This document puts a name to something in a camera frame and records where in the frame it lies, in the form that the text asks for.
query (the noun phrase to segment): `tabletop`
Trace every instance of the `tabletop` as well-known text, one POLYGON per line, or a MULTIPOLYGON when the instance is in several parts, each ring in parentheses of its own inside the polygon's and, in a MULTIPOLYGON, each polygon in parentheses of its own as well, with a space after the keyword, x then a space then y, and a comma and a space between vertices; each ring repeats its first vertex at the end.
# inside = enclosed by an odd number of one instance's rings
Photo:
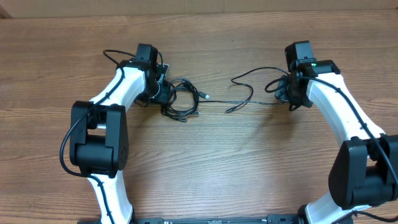
MULTIPOLYGON (((0 223, 76 223, 100 217, 92 186, 59 162, 70 108, 100 93, 115 66, 104 49, 152 44, 168 80, 189 79, 212 100, 244 100, 230 79, 257 67, 286 68, 284 49, 309 40, 333 60, 365 113, 398 134, 398 11, 261 12, 0 20, 0 223)), ((115 55, 117 60, 125 57, 115 55)), ((278 71, 239 81, 252 100, 278 71)), ((192 96, 179 93, 186 108, 192 96)), ((339 146, 316 106, 200 104, 181 123, 159 105, 127 112, 127 195, 137 217, 261 217, 296 213, 328 191, 339 146)), ((65 152, 68 166, 73 167, 65 152)), ((398 202, 370 212, 396 216, 398 202)), ((375 223, 359 216, 356 223, 375 223)))

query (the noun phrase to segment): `black and white robotic arm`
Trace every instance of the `black and white robotic arm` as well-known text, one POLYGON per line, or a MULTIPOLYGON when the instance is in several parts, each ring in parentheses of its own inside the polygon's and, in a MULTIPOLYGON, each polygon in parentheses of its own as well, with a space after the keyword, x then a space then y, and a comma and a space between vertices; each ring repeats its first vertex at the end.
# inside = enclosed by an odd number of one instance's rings
MULTIPOLYGON (((398 189, 394 179, 347 101, 329 86, 299 77, 316 78, 339 88, 352 102, 370 132, 380 141, 391 162, 398 159, 398 137, 386 136, 365 115, 349 93, 337 66, 331 60, 317 62, 309 42, 293 43, 286 48, 285 53, 291 75, 281 78, 275 97, 296 107, 311 107, 315 103, 341 147, 330 172, 330 191, 316 202, 303 205, 298 215, 292 216, 293 222, 288 223, 333 223, 353 210, 364 210, 395 200, 398 189), (378 164, 367 167, 368 156, 379 161, 378 164)), ((101 208, 101 220, 94 223, 135 223, 134 208, 127 198, 123 180, 123 168, 129 150, 126 111, 136 99, 159 104, 168 102, 170 83, 164 78, 169 66, 157 64, 157 54, 151 45, 140 44, 136 58, 121 62, 115 78, 98 96, 90 102, 77 101, 72 107, 71 125, 93 103, 109 93, 122 77, 121 69, 124 70, 124 78, 117 89, 70 136, 72 164, 79 166, 84 176, 95 176, 103 183, 101 186, 88 178, 101 208), (106 135, 89 135, 87 129, 95 128, 105 128, 106 135)), ((395 162, 393 167, 394 170, 398 169, 398 163, 395 162)))

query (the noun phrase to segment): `cable connector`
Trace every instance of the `cable connector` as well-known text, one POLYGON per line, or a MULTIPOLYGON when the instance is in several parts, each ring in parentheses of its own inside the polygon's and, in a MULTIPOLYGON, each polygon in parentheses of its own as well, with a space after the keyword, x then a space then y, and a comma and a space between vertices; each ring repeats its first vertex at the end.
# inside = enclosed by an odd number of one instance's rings
POLYGON ((210 96, 209 95, 207 95, 206 93, 204 93, 204 92, 199 92, 199 96, 200 97, 202 97, 203 99, 206 99, 206 100, 209 100, 210 99, 210 96))

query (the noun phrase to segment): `wooden surface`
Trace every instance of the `wooden surface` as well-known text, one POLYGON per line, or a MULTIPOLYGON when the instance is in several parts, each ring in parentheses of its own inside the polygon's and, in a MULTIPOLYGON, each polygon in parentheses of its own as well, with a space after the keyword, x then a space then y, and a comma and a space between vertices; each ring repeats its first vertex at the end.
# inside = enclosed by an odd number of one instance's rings
MULTIPOLYGON (((284 48, 310 40, 316 58, 339 66, 368 116, 398 134, 396 10, 4 19, 0 30, 0 223, 100 217, 91 185, 64 172, 58 152, 72 104, 96 96, 114 76, 103 49, 153 44, 171 65, 170 79, 188 78, 212 100, 243 100, 249 90, 230 78, 285 68, 284 48)), ((254 86, 253 100, 274 101, 263 88, 280 75, 241 81, 254 86)), ((178 104, 191 100, 182 94, 178 104)), ((138 217, 295 213, 328 190, 339 147, 316 106, 291 113, 287 105, 247 105, 224 114, 228 106, 202 104, 187 123, 156 105, 128 111, 124 179, 138 217)), ((398 202, 371 211, 395 216, 398 202)))
POLYGON ((398 0, 0 0, 0 5, 9 17, 38 18, 395 9, 398 0))

